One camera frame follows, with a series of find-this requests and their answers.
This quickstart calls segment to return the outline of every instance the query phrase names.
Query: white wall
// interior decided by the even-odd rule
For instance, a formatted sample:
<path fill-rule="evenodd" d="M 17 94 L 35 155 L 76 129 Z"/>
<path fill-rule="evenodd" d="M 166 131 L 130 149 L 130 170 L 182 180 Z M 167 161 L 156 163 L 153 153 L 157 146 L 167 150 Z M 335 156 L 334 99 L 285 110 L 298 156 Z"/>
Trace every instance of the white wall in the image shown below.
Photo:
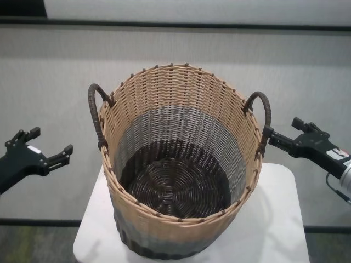
<path fill-rule="evenodd" d="M 44 0 L 51 19 L 350 26 L 349 0 Z"/>
<path fill-rule="evenodd" d="M 2 26 L 0 142 L 20 128 L 40 126 L 33 144 L 44 154 L 69 143 L 75 148 L 69 166 L 46 178 L 26 178 L 3 194 L 0 217 L 80 219 L 101 166 L 89 85 L 110 92 L 130 73 L 170 62 L 212 71 L 246 97 L 261 90 L 277 131 L 297 136 L 290 124 L 298 116 L 351 151 L 350 34 Z M 263 107 L 255 103 L 254 109 L 263 121 Z M 265 161 L 293 171 L 305 225 L 351 226 L 350 206 L 326 187 L 322 169 L 271 146 Z"/>

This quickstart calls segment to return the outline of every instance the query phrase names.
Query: white label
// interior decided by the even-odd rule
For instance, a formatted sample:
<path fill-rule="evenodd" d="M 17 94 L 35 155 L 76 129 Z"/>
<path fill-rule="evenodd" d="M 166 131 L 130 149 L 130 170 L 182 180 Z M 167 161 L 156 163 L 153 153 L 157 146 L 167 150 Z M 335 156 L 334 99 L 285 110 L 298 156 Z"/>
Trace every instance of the white label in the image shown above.
<path fill-rule="evenodd" d="M 346 161 L 346 162 L 344 162 L 344 165 L 347 167 L 347 166 L 349 166 L 351 164 L 351 160 L 348 160 L 348 161 Z"/>
<path fill-rule="evenodd" d="M 339 149 L 329 150 L 327 151 L 327 155 L 329 155 L 331 158 L 335 160 L 342 160 L 350 156 L 347 152 L 344 152 L 343 150 L 339 150 Z"/>
<path fill-rule="evenodd" d="M 39 150 L 39 149 L 36 149 L 35 147 L 31 146 L 31 145 L 28 145 L 27 147 L 29 150 L 32 150 L 33 152 L 36 152 L 36 153 L 41 153 L 42 151 Z"/>

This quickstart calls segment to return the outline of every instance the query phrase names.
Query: woven basket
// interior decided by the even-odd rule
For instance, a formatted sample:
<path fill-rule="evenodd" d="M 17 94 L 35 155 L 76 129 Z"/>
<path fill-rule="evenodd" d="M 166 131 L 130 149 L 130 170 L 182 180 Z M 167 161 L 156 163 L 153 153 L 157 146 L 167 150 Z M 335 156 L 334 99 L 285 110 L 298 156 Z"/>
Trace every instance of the woven basket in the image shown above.
<path fill-rule="evenodd" d="M 95 91 L 104 103 L 99 113 Z M 180 259 L 208 247 L 258 180 L 267 138 L 243 97 L 185 65 L 131 75 L 110 96 L 89 87 L 90 112 L 122 241 L 139 255 Z"/>

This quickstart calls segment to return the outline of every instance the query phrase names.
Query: white table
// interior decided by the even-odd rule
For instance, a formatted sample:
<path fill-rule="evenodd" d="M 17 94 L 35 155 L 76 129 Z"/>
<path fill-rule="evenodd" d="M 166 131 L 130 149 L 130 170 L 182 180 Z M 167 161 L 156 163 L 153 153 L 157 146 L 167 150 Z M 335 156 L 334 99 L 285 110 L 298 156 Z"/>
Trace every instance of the white table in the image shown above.
<path fill-rule="evenodd" d="M 101 169 L 73 252 L 81 263 L 309 262 L 294 176 L 269 163 L 263 164 L 256 189 L 224 233 L 203 252 L 174 261 L 143 258 L 121 242 Z"/>

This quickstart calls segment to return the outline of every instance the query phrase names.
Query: basket handle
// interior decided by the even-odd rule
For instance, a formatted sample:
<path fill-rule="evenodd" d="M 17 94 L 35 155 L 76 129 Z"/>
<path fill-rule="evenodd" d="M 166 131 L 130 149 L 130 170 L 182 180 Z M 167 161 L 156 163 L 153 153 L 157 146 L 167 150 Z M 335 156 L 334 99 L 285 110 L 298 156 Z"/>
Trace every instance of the basket handle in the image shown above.
<path fill-rule="evenodd" d="M 252 104 L 253 104 L 253 101 L 255 100 L 255 98 L 257 98 L 257 97 L 259 97 L 262 100 L 262 103 L 263 103 L 264 112 L 265 112 L 264 125 L 265 126 L 266 125 L 270 126 L 270 122 L 271 122 L 270 104 L 269 104 L 267 96 L 264 95 L 262 92 L 254 92 L 254 93 L 252 93 L 251 96 L 246 101 L 246 103 L 244 104 L 244 107 L 242 108 L 242 110 L 243 110 L 245 116 L 246 116 L 246 113 L 247 113 L 248 109 L 253 111 Z M 267 145 L 267 140 L 268 140 L 268 137 L 262 135 L 261 142 L 260 142 L 260 144 L 258 146 L 258 149 L 256 151 L 256 156 L 260 152 L 262 154 L 262 157 L 264 157 L 264 152 L 265 152 L 265 147 Z"/>
<path fill-rule="evenodd" d="M 110 97 L 106 94 L 106 92 L 103 91 L 103 89 L 99 85 L 95 83 L 90 85 L 88 89 L 89 108 L 90 108 L 90 113 L 92 115 L 93 123 L 95 126 L 95 131 L 98 135 L 98 140 L 99 140 L 98 147 L 99 149 L 101 149 L 102 146 L 107 147 L 107 141 L 105 139 L 105 136 L 103 135 L 103 130 L 101 129 L 101 126 L 100 126 L 97 103 L 95 102 L 95 91 L 101 95 L 104 101 L 107 101 L 110 107 L 113 107 L 114 102 L 110 99 Z"/>

